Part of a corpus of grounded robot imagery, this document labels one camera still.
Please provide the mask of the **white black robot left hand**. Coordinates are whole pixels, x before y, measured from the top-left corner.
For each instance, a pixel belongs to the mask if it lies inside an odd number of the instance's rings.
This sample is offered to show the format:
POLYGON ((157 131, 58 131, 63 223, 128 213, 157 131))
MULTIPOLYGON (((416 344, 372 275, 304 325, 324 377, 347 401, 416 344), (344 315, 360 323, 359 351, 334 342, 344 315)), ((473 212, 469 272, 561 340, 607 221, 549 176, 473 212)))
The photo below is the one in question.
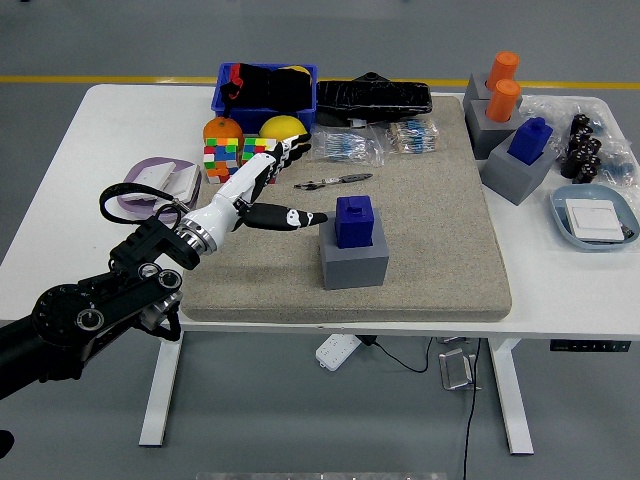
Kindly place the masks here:
POLYGON ((200 209, 186 214, 177 233, 200 255, 209 255, 224 243, 225 235, 246 225, 273 231, 294 231, 324 223, 324 213, 259 203, 263 188, 279 172, 310 150, 309 134, 289 137, 270 151, 251 157, 200 209))

